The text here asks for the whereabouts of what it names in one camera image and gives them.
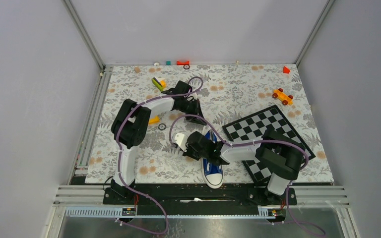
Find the blue canvas sneaker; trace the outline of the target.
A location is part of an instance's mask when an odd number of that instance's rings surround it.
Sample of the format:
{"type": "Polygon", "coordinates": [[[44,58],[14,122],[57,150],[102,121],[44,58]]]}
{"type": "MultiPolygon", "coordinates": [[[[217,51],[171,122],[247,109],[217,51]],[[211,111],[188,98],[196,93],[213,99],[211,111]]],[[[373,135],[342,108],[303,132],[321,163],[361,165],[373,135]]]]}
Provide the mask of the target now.
{"type": "Polygon", "coordinates": [[[206,184],[212,189],[218,189],[223,184],[222,166],[215,165],[208,161],[207,158],[202,159],[202,177],[206,184]]]}

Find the white shoelace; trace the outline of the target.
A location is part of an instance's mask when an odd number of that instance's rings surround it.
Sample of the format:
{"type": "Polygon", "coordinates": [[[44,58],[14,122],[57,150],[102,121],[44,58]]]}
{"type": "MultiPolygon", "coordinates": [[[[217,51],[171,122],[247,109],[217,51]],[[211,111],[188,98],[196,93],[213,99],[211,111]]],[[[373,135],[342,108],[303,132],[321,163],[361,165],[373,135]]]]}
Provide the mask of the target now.
{"type": "Polygon", "coordinates": [[[209,130],[209,131],[206,133],[205,137],[206,137],[207,139],[209,139],[210,141],[212,141],[213,143],[216,143],[216,142],[217,142],[217,136],[216,136],[216,134],[215,134],[215,132],[214,132],[213,130],[209,130]]]}

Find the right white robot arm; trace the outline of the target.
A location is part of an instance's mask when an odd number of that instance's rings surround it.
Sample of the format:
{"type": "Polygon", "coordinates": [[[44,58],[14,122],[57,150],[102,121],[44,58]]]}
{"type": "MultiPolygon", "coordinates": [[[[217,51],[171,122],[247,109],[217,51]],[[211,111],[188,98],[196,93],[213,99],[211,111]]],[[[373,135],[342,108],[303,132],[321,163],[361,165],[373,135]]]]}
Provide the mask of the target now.
{"type": "Polygon", "coordinates": [[[261,140],[246,143],[214,142],[200,132],[193,132],[182,139],[176,135],[174,140],[184,156],[195,160],[205,158],[217,166],[251,160],[263,163],[271,173],[264,192],[266,201],[271,204],[277,204],[284,198],[290,183],[298,178],[299,171],[309,162],[302,144],[275,130],[267,130],[261,140]]]}

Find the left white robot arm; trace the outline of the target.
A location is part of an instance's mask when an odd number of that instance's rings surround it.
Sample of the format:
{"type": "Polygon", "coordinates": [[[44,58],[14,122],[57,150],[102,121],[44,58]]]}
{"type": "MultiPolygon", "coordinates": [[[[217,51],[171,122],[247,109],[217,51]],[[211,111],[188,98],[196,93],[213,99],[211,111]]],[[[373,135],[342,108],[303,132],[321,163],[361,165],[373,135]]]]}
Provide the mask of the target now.
{"type": "Polygon", "coordinates": [[[201,88],[199,86],[193,90],[188,83],[178,81],[175,87],[163,90],[159,96],[142,103],[132,99],[124,100],[111,127],[120,151],[117,173],[113,176],[110,188],[121,203],[127,204],[133,200],[134,191],[128,186],[134,183],[134,164],[138,148],[146,136],[152,117],[177,110],[186,114],[186,121],[207,125],[197,98],[197,92],[201,88]]]}

